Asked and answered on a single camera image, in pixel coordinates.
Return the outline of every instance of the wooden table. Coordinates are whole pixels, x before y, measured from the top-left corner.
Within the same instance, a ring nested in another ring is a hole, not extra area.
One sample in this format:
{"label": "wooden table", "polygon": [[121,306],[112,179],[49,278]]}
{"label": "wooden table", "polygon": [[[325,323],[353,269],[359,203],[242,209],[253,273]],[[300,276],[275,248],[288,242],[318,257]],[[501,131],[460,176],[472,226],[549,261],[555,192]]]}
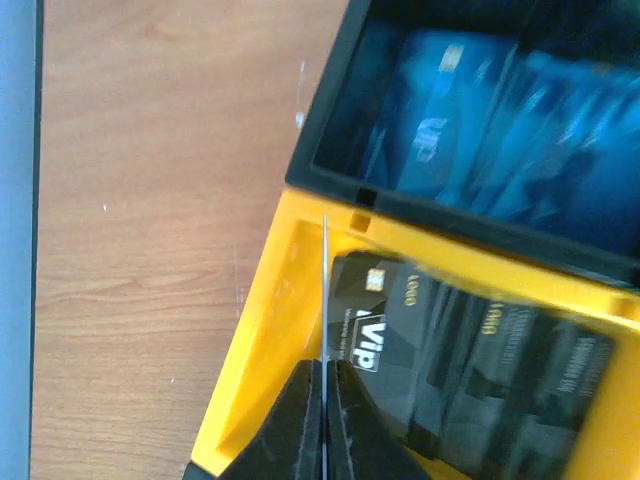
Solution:
{"label": "wooden table", "polygon": [[34,479],[181,478],[345,4],[47,5]]}

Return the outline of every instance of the yellow plastic container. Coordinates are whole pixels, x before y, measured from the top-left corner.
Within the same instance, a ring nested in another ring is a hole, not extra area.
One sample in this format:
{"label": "yellow plastic container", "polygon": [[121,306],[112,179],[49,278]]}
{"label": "yellow plastic container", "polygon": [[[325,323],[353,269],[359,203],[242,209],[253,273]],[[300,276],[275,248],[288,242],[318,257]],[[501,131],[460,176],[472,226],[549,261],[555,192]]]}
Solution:
{"label": "yellow plastic container", "polygon": [[[353,250],[399,254],[476,293],[537,303],[611,335],[616,349],[566,478],[640,479],[640,297],[295,190],[278,205],[194,463],[219,475],[256,434],[298,360],[318,357],[325,213],[331,258]],[[420,461],[434,479],[467,478]]]}

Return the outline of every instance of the card chip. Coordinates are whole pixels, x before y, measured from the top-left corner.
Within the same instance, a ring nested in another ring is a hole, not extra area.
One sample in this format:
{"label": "card chip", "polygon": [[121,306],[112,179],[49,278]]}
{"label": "card chip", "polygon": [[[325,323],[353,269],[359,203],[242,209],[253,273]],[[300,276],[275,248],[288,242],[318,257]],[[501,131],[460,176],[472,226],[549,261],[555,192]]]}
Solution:
{"label": "card chip", "polygon": [[381,292],[384,288],[384,274],[382,268],[370,268],[367,273],[367,284],[365,288],[369,292]]}

